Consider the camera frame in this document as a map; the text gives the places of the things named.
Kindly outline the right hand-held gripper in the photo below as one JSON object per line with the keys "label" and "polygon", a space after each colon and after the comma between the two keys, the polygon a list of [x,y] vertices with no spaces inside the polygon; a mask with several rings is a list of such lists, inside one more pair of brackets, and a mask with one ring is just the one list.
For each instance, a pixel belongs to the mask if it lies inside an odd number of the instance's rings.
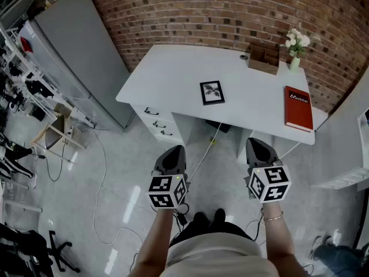
{"label": "right hand-held gripper", "polygon": [[291,175],[274,148],[262,140],[249,137],[246,158],[248,177],[244,180],[249,197],[262,204],[283,200],[292,183]]}

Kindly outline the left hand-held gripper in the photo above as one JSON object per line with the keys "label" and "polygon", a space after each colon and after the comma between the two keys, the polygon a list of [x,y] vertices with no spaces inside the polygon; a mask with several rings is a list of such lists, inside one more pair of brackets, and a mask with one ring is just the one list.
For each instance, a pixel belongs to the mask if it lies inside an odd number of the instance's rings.
{"label": "left hand-held gripper", "polygon": [[154,209],[177,209],[187,191],[186,152],[176,145],[157,158],[146,195]]}

